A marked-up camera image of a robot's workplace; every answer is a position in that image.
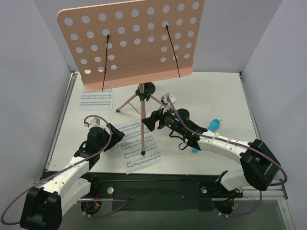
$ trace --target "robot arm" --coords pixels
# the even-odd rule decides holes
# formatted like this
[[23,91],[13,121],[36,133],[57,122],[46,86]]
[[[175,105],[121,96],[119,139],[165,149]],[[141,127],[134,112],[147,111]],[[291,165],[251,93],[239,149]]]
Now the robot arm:
[[242,169],[232,172],[224,171],[217,179],[218,183],[228,191],[249,185],[261,191],[265,191],[268,188],[279,169],[267,159],[239,146],[241,144],[252,147],[280,165],[263,141],[256,139],[253,142],[245,142],[222,137],[218,133],[215,134],[192,122],[189,118],[188,110],[178,109],[177,112],[185,126],[196,133],[207,136],[207,138],[195,135],[194,132],[190,132],[183,127],[174,116],[174,111],[172,111],[170,103],[166,99],[167,97],[169,97],[172,103],[175,103],[175,97],[169,93],[166,94],[161,98],[165,107],[153,111],[149,118],[142,120],[150,131],[155,129],[155,123],[159,121],[158,129],[168,127],[172,130],[170,137],[174,137],[172,136],[173,132],[179,133],[182,135],[182,140],[187,146],[198,150],[211,151],[241,164]]
[[[125,136],[109,123],[112,137],[104,151],[115,146]],[[95,196],[98,193],[96,179],[86,173],[97,163],[99,155],[84,161],[77,162],[96,154],[107,144],[110,135],[100,126],[99,119],[95,118],[89,125],[87,140],[76,151],[65,168],[72,168],[54,177],[40,188],[32,188],[27,193],[20,226],[29,230],[58,229],[62,216],[68,209],[87,194]]]

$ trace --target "sheet music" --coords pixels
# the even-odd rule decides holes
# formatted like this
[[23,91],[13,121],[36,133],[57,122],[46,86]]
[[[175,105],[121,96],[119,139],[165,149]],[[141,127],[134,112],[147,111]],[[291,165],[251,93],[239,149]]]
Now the sheet music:
[[110,110],[113,107],[114,90],[89,92],[83,89],[80,110]]
[[145,156],[141,155],[140,120],[122,123],[115,127],[125,133],[125,137],[117,146],[127,174],[157,164],[163,159],[154,135],[146,126],[144,130]]

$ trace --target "silver bolt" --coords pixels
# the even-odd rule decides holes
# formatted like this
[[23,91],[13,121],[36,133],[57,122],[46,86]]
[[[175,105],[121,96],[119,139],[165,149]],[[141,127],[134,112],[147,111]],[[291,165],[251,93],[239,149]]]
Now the silver bolt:
[[208,192],[208,190],[206,189],[206,187],[201,188],[201,193],[206,194],[207,192]]
[[109,194],[112,194],[114,192],[114,188],[109,187],[109,188],[107,188],[106,192],[109,193]]

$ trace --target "music stand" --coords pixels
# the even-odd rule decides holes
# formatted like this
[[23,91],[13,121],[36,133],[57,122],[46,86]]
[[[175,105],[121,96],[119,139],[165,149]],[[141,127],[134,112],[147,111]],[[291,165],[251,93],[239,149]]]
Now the music stand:
[[[193,72],[203,8],[204,0],[135,0],[64,9],[58,13],[57,20],[84,88],[98,91],[103,82],[104,89],[139,84],[143,119],[144,94],[146,86],[150,87],[150,83],[144,83],[177,78],[179,74],[184,77]],[[159,101],[151,93],[150,97]],[[143,155],[142,122],[141,131]]]

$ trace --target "blue dumbbell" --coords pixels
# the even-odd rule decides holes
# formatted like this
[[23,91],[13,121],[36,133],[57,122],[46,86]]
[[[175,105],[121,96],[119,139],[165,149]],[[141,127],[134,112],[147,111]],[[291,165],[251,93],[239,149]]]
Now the blue dumbbell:
[[[212,122],[210,122],[207,130],[214,132],[218,129],[218,127],[220,126],[220,120],[219,119],[214,119]],[[195,148],[191,148],[193,153],[197,153],[199,150],[195,149]]]

